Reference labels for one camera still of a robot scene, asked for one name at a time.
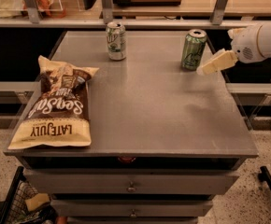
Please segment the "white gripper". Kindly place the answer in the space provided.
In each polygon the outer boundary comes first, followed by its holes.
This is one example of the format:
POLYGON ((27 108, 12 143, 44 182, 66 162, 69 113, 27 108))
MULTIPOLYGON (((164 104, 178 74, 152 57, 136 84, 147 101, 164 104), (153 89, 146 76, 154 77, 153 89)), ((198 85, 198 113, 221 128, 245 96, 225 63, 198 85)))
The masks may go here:
POLYGON ((264 60, 258 45, 258 35, 261 24, 246 28, 233 28, 228 31, 232 39, 232 50, 220 49, 208 61, 196 69, 200 76, 210 75, 235 66, 239 60, 242 63, 257 63, 264 60))

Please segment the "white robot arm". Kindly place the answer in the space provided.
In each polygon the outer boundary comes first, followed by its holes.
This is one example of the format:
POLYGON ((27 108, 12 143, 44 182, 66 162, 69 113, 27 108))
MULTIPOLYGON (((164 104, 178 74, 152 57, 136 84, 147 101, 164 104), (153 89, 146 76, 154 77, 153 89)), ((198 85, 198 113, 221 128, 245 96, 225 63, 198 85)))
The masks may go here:
POLYGON ((229 50, 220 49, 198 66, 200 76, 210 75, 235 66, 237 62, 258 63, 271 58, 271 21, 228 31, 229 50))

